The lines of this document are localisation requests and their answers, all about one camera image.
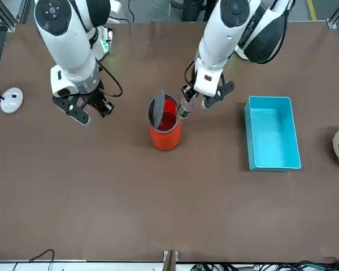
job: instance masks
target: red container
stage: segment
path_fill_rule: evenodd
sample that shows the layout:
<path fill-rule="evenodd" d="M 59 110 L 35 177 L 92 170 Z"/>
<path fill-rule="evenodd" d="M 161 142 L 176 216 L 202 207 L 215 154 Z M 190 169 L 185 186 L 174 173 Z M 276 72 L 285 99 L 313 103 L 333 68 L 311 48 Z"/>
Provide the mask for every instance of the red container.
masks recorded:
<path fill-rule="evenodd" d="M 153 127 L 154 99 L 148 107 L 148 127 L 154 146 L 161 151 L 173 150 L 181 139 L 181 118 L 177 113 L 177 103 L 169 95 L 164 96 L 161 124 Z"/>

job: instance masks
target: red cup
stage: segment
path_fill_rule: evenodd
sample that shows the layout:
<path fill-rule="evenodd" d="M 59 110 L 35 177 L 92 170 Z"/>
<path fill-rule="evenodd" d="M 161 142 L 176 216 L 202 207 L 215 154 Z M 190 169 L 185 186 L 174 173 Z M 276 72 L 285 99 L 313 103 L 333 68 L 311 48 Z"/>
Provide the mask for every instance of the red cup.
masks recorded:
<path fill-rule="evenodd" d="M 161 151 L 173 150 L 181 139 L 181 118 L 177 113 L 177 102 L 171 96 L 164 96 L 161 124 L 153 126 L 154 99 L 148 107 L 148 127 L 153 145 Z"/>

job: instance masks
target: white device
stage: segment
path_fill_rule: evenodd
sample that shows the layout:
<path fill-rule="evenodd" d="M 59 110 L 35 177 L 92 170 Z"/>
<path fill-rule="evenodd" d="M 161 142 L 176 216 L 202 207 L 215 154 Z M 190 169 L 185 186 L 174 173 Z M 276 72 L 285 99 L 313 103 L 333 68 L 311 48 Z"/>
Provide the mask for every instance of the white device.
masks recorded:
<path fill-rule="evenodd" d="M 24 94 L 18 88 L 10 88 L 2 94 L 0 99 L 1 110 L 7 114 L 15 113 L 24 101 Z"/>
<path fill-rule="evenodd" d="M 95 57 L 106 53 L 101 38 L 109 38 L 102 28 L 109 14 L 108 0 L 38 0 L 34 9 L 38 31 L 56 62 L 50 71 L 53 102 L 83 125 L 90 123 L 83 110 L 87 104 L 102 117 L 113 109 L 104 97 Z"/>

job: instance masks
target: brown tabletop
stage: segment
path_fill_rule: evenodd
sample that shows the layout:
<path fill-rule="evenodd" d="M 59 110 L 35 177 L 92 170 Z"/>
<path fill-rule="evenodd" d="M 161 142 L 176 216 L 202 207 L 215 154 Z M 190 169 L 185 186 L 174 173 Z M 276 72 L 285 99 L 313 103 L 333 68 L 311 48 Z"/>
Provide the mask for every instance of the brown tabletop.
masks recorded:
<path fill-rule="evenodd" d="M 16 27 L 0 62 L 0 89 L 25 94 L 0 110 L 0 259 L 53 248 L 57 259 L 325 261 L 339 257 L 339 43 L 326 23 L 290 23 L 266 65 L 239 59 L 235 91 L 211 110 L 199 102 L 180 145 L 151 145 L 147 105 L 158 89 L 179 99 L 203 24 L 115 27 L 102 63 L 124 94 L 85 128 L 51 101 L 54 61 L 35 28 Z M 105 73 L 106 90 L 117 88 Z M 302 168 L 249 172 L 244 106 L 250 95 L 292 99 Z"/>

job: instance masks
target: light blue plastic box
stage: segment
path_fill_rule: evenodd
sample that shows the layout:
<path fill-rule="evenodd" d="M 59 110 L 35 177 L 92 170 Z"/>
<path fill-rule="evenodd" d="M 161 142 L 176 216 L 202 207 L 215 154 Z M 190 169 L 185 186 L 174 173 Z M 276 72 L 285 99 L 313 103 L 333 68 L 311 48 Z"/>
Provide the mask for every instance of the light blue plastic box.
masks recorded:
<path fill-rule="evenodd" d="M 289 97 L 250 96 L 245 123 L 251 171 L 301 168 Z"/>

